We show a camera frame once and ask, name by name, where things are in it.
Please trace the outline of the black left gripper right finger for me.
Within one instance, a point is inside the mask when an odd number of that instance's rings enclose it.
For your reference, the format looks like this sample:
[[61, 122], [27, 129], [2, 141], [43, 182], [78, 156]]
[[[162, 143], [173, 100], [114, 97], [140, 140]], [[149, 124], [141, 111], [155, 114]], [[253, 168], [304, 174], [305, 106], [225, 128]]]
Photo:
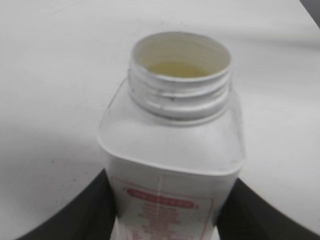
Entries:
[[258, 196], [239, 178], [217, 220], [221, 240], [318, 240], [303, 227]]

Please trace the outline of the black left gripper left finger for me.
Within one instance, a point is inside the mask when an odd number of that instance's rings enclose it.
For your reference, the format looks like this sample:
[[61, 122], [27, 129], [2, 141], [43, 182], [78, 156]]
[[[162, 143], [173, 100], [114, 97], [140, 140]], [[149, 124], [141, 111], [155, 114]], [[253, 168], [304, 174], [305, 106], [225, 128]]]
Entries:
[[22, 220], [16, 240], [111, 240], [116, 207], [104, 168], [44, 168], [22, 185]]

